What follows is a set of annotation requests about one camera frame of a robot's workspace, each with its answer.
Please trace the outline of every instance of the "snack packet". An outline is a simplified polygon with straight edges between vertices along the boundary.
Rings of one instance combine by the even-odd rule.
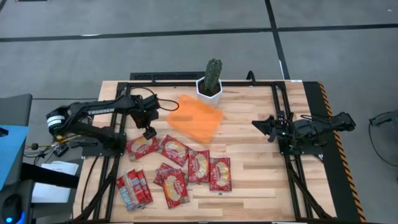
[[[126,149],[130,160],[135,161],[150,152],[157,151],[159,149],[159,140],[156,137],[147,140],[144,136],[141,136],[127,142]]]
[[[210,159],[210,190],[232,190],[230,158]]]
[[[159,186],[162,186],[162,174],[168,172],[170,169],[176,169],[176,168],[173,168],[172,166],[167,165],[166,163],[162,163],[162,165],[160,165],[159,169],[155,170],[156,175],[155,175],[154,183]],[[185,184],[185,186],[187,186],[188,185],[188,174],[182,172],[182,175],[184,176],[184,184]]]
[[[189,147],[166,135],[160,144],[159,153],[171,159],[180,166],[184,166],[188,158]]]
[[[184,177],[180,169],[170,169],[162,174],[162,180],[163,191],[169,208],[189,202]]]
[[[140,207],[147,204],[148,199],[145,196],[144,190],[142,189],[142,187],[140,185],[140,181],[137,176],[137,172],[134,169],[130,170],[126,174],[126,178],[127,178],[127,181],[129,182],[129,185],[132,188],[131,195],[132,195],[133,201],[137,200],[137,203],[139,204]]]
[[[210,151],[189,150],[188,176],[189,182],[209,182]]]
[[[126,184],[124,183],[123,176],[116,180],[116,185],[118,186],[119,193],[122,196],[124,205],[126,206],[127,210],[131,211],[134,209],[134,204],[131,200],[129,192],[127,191]]]
[[[148,203],[153,202],[152,195],[150,194],[150,190],[148,187],[147,179],[145,178],[144,171],[143,170],[138,171],[137,176],[139,179],[139,183],[140,183],[142,189],[144,190],[144,193],[148,200]]]

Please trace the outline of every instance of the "computer mouse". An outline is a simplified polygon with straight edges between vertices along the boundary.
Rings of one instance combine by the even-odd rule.
[[[18,194],[12,194],[2,205],[2,219],[5,223],[15,224],[22,216],[22,199]]]

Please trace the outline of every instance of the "orange container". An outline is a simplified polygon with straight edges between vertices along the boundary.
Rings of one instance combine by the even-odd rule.
[[[178,99],[180,108],[167,117],[169,125],[194,139],[208,143],[223,119],[223,112],[190,96]]]

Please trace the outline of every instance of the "white hexagonal pot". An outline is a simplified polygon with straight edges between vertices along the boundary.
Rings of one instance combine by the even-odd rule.
[[[200,100],[209,106],[215,107],[215,106],[217,106],[218,101],[220,100],[221,95],[223,94],[223,86],[221,84],[221,80],[218,80],[218,83],[220,84],[220,91],[217,94],[215,94],[214,96],[206,96],[199,92],[199,83],[203,79],[205,79],[205,77],[197,80],[197,100]]]

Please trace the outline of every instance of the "cactus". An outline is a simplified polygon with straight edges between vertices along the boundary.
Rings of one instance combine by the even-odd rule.
[[[211,59],[206,67],[205,73],[205,94],[212,96],[214,93],[214,88],[220,79],[220,73],[223,69],[223,63],[221,60]]]

